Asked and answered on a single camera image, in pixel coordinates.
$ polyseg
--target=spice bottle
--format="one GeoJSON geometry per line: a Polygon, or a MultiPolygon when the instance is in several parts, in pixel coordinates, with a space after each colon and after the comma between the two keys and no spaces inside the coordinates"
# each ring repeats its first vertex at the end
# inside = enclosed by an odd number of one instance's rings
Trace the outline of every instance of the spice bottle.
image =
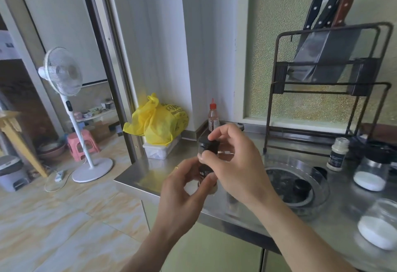
{"type": "Polygon", "coordinates": [[[349,151],[349,139],[338,137],[332,145],[330,159],[327,162],[327,168],[331,171],[340,172],[342,170],[343,160],[349,151]]]}
{"type": "MultiPolygon", "coordinates": [[[[218,147],[220,142],[217,140],[208,140],[208,138],[206,136],[202,136],[199,138],[199,153],[202,154],[202,152],[204,152],[205,150],[211,151],[214,154],[218,155],[218,147]]],[[[199,173],[200,173],[200,180],[197,184],[197,186],[200,186],[201,182],[204,180],[204,178],[210,174],[213,173],[214,171],[206,164],[200,164],[199,168],[199,173]]],[[[218,185],[217,183],[215,183],[214,188],[210,191],[210,194],[214,194],[216,193],[218,189],[218,185]]]]}
{"type": "Polygon", "coordinates": [[[216,111],[216,103],[214,103],[214,98],[210,104],[210,112],[208,113],[208,130],[211,132],[220,126],[218,112],[216,111]]]}

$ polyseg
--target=trash can lid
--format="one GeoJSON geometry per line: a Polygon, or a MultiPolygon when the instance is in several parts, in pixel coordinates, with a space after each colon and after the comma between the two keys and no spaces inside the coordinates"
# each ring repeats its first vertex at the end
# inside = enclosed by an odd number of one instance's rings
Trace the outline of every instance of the trash can lid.
{"type": "Polygon", "coordinates": [[[4,155],[0,157],[0,171],[18,163],[21,159],[17,156],[4,155]]]}

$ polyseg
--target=person's right hand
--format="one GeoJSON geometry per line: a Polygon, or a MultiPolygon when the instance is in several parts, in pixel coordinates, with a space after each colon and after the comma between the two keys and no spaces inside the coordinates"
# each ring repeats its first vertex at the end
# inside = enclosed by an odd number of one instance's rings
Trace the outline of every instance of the person's right hand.
{"type": "Polygon", "coordinates": [[[225,124],[208,135],[209,140],[219,139],[231,145],[234,157],[219,159],[214,153],[198,154],[199,161],[208,165],[221,181],[224,189],[245,204],[250,210],[258,203],[277,196],[266,174],[259,150],[235,124],[225,124]]]}

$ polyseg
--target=plastic bag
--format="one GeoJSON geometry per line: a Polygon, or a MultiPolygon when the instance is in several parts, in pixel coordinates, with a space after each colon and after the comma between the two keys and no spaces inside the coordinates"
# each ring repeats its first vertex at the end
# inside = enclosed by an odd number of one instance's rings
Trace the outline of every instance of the plastic bag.
{"type": "Polygon", "coordinates": [[[186,129],[189,117],[179,106],[160,104],[155,93],[148,95],[148,99],[132,114],[131,124],[124,124],[123,131],[144,135],[150,144],[168,145],[186,129]]]}

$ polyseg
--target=hand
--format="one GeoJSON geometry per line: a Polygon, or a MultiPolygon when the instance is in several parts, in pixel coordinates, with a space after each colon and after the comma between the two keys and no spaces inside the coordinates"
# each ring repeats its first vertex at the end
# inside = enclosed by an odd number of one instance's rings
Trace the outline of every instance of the hand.
{"type": "Polygon", "coordinates": [[[183,160],[163,182],[154,231],[160,231],[167,240],[176,243],[199,218],[204,201],[216,183],[214,173],[208,175],[191,196],[185,191],[186,183],[198,179],[197,157],[183,160]]]}
{"type": "Polygon", "coordinates": [[[253,210],[257,203],[263,203],[270,197],[277,197],[258,149],[235,124],[216,128],[208,135],[208,139],[219,139],[221,145],[229,144],[230,151],[234,153],[234,157],[229,162],[219,159],[210,151],[197,155],[201,163],[213,169],[229,194],[250,210],[253,210]]]}

